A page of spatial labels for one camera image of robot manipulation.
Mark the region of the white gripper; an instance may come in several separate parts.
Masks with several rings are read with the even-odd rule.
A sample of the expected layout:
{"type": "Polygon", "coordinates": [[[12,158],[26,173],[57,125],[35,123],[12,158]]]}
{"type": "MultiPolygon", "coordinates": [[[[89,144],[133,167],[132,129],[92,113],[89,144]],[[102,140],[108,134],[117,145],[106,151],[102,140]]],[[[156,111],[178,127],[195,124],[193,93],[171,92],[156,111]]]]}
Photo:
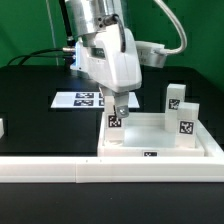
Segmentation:
{"type": "Polygon", "coordinates": [[[104,51],[105,58],[88,56],[87,71],[96,82],[114,91],[114,107],[119,119],[129,115],[129,93],[125,91],[138,89],[142,83],[133,35],[129,29],[124,31],[124,52],[121,51],[120,30],[117,26],[107,26],[105,32],[96,35],[96,47],[104,51]]]}

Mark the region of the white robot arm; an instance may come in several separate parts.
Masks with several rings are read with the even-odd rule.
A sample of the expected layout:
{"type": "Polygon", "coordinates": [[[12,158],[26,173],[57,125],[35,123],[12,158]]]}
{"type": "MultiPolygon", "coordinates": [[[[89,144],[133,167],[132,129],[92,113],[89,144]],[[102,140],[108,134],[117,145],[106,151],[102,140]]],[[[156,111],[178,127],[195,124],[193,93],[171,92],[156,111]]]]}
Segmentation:
{"type": "Polygon", "coordinates": [[[129,92],[141,87],[142,75],[132,32],[125,27],[121,0],[66,0],[78,41],[72,70],[99,83],[104,97],[114,97],[118,118],[129,115],[129,92]]]}

